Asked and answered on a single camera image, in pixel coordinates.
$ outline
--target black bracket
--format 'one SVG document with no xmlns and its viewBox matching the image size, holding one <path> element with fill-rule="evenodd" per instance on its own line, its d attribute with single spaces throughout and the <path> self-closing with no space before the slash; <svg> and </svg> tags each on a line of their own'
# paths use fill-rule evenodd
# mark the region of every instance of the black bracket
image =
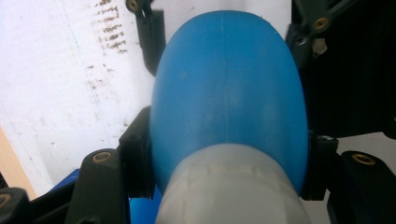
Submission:
<svg viewBox="0 0 396 224">
<path fill-rule="evenodd" d="M 32 223 L 32 210 L 24 189 L 0 189 L 0 223 Z"/>
<path fill-rule="evenodd" d="M 359 1 L 293 0 L 293 20 L 289 26 L 286 43 L 299 69 L 309 61 L 315 38 L 329 29 L 334 18 Z"/>
<path fill-rule="evenodd" d="M 156 76 L 166 46 L 162 10 L 151 9 L 152 0 L 126 0 L 125 5 L 136 16 L 137 32 L 148 71 Z"/>
<path fill-rule="evenodd" d="M 117 148 L 121 155 L 124 180 L 130 198 L 150 198 L 154 195 L 154 173 L 149 141 L 150 106 L 143 108 L 120 138 Z"/>
<path fill-rule="evenodd" d="M 347 151 L 330 189 L 332 224 L 396 223 L 396 177 L 379 158 Z"/>
<path fill-rule="evenodd" d="M 85 157 L 65 223 L 131 223 L 117 150 L 101 149 Z"/>
<path fill-rule="evenodd" d="M 301 197 L 306 201 L 323 201 L 336 166 L 338 140 L 311 132 L 309 143 L 308 167 Z"/>
</svg>

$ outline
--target blue plastic part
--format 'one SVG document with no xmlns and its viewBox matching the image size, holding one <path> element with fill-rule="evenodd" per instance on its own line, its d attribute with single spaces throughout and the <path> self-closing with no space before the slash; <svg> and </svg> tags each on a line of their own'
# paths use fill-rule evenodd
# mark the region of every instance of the blue plastic part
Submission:
<svg viewBox="0 0 396 224">
<path fill-rule="evenodd" d="M 154 224 L 162 198 L 158 188 L 155 188 L 152 200 L 146 198 L 131 199 L 129 201 L 131 223 Z"/>
<path fill-rule="evenodd" d="M 160 62 L 150 134 L 162 193 L 184 158 L 221 143 L 271 156 L 300 193 L 308 150 L 304 96 L 279 33 L 237 11 L 210 12 L 184 24 Z"/>
<path fill-rule="evenodd" d="M 61 180 L 61 182 L 59 182 L 55 187 L 53 187 L 53 189 L 51 189 L 49 192 L 54 191 L 56 189 L 59 189 L 61 187 L 63 187 L 66 184 L 70 184 L 73 181 L 76 181 L 78 179 L 78 175 L 79 175 L 79 169 L 74 170 L 70 175 L 68 175 L 67 177 L 65 177 L 63 180 Z"/>
</svg>

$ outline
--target white surface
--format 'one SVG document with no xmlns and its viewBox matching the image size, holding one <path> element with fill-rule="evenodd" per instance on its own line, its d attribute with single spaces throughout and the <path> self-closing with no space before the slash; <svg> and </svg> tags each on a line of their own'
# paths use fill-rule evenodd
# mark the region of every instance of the white surface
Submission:
<svg viewBox="0 0 396 224">
<path fill-rule="evenodd" d="M 276 161 L 253 147 L 221 144 L 177 166 L 156 223 L 307 224 L 309 219 Z"/>
<path fill-rule="evenodd" d="M 38 195 L 85 155 L 116 147 L 154 78 L 123 0 L 0 2 L 0 125 Z M 157 0 L 166 38 L 195 15 L 256 13 L 285 34 L 290 1 Z"/>
</svg>

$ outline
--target brass nut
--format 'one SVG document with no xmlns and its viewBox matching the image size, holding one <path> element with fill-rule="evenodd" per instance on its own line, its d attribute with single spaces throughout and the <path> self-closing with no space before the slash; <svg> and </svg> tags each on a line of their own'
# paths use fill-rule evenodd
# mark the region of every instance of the brass nut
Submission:
<svg viewBox="0 0 396 224">
<path fill-rule="evenodd" d="M 355 153 L 352 155 L 353 160 L 360 162 L 365 165 L 375 165 L 375 160 L 369 156 L 360 154 L 360 153 Z"/>
<path fill-rule="evenodd" d="M 10 194 L 0 194 L 0 208 L 6 205 L 11 200 Z"/>
<path fill-rule="evenodd" d="M 317 21 L 315 21 L 314 28 L 317 30 L 323 29 L 324 27 L 327 26 L 327 23 L 329 23 L 329 20 L 327 20 L 327 18 L 322 17 Z"/>
<path fill-rule="evenodd" d="M 129 0 L 129 6 L 133 11 L 137 11 L 138 5 L 135 0 Z"/>
<path fill-rule="evenodd" d="M 111 157 L 111 153 L 109 152 L 99 152 L 92 157 L 93 162 L 104 162 L 107 161 Z"/>
</svg>

